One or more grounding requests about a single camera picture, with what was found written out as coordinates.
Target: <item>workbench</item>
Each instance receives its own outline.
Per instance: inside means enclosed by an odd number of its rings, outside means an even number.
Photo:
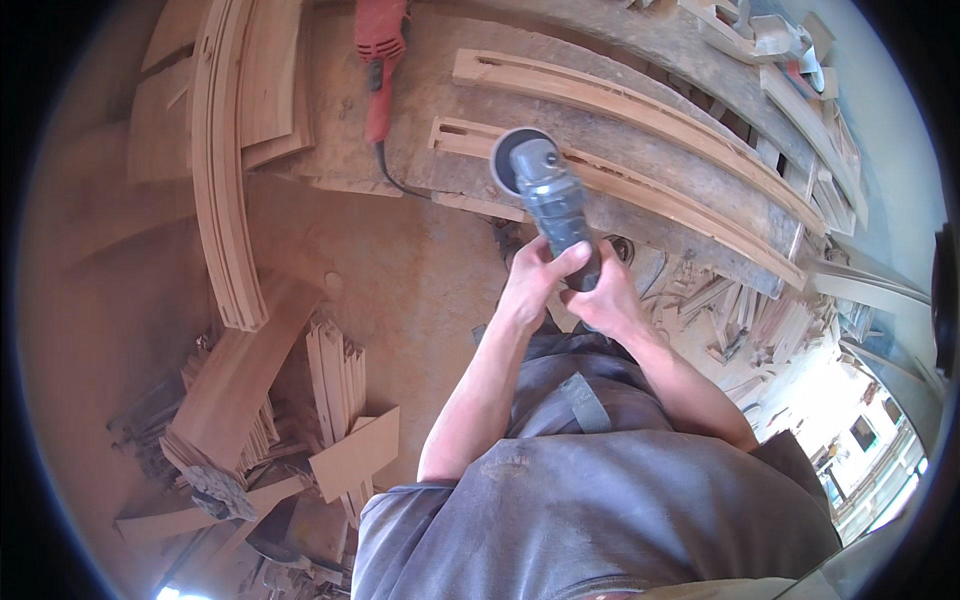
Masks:
[[[395,179],[408,187],[519,206],[518,199],[496,188],[486,160],[428,148],[427,140],[438,116],[507,129],[538,127],[562,145],[615,161],[686,194],[792,259],[803,236],[801,224],[752,187],[707,161],[606,117],[452,81],[454,57],[460,48],[544,60],[646,94],[720,132],[731,145],[749,149],[682,95],[625,64],[643,68],[644,57],[649,57],[716,94],[718,101],[754,125],[798,167],[811,164],[809,145],[763,97],[754,68],[706,45],[690,14],[677,7],[666,12],[638,12],[624,11],[618,3],[584,4],[499,0],[417,4],[407,53],[394,76],[393,125],[386,148],[388,168]],[[318,3],[311,35],[310,98],[316,146],[259,170],[322,189],[399,196],[384,181],[372,147],[364,140],[367,74],[353,49],[352,6]],[[780,295],[780,278],[712,238],[620,199],[594,192],[588,195],[588,222],[598,231],[680,255],[773,298]]]

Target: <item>wooden table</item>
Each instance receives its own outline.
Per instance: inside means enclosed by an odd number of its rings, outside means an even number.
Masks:
[[[393,126],[386,144],[387,163],[395,178],[414,188],[518,205],[517,199],[496,188],[486,160],[429,149],[427,138],[437,116],[508,129],[534,126],[565,146],[607,158],[677,189],[792,256],[803,231],[796,219],[705,160],[606,117],[517,94],[456,85],[450,73],[459,48],[554,62],[647,94],[724,134],[731,144],[747,147],[683,96],[621,62],[555,37],[439,12],[449,12],[449,7],[414,7],[407,54],[395,73]],[[676,14],[667,18],[679,19]],[[696,36],[695,24],[689,27],[689,34]],[[317,145],[261,170],[324,189],[399,195],[380,175],[372,147],[363,139],[366,69],[353,49],[350,7],[318,6],[312,35],[311,101]],[[706,51],[719,54],[708,46]],[[592,227],[681,255],[768,296],[780,294],[782,280],[711,238],[617,198],[589,195],[587,216]]]

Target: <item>shirt sleeve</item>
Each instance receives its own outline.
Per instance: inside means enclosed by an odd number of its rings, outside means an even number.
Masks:
[[[397,486],[379,493],[360,515],[351,598],[389,598],[396,581],[456,481]]]
[[[827,499],[827,493],[820,485],[820,479],[817,478],[810,459],[806,458],[804,449],[797,443],[797,439],[793,437],[790,430],[779,432],[751,452],[751,455],[792,479],[813,497],[827,518],[830,518],[830,502]]]

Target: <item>red power tool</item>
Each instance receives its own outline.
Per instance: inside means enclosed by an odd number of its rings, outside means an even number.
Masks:
[[[409,0],[357,0],[353,43],[367,64],[371,93],[367,111],[367,141],[373,144],[380,171],[396,189],[426,198],[397,183],[387,171],[383,141],[390,132],[391,78],[407,50],[410,30]]]

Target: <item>hand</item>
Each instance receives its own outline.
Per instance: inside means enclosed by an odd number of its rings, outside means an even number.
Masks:
[[[597,248],[600,251],[597,286],[589,292],[563,290],[560,300],[584,323],[621,344],[631,335],[649,336],[652,328],[643,319],[634,274],[620,262],[609,241],[601,240]]]
[[[507,285],[493,317],[507,319],[524,333],[533,334],[543,324],[546,300],[557,283],[582,269],[591,253],[589,242],[580,242],[550,260],[547,239],[538,236],[514,256]]]

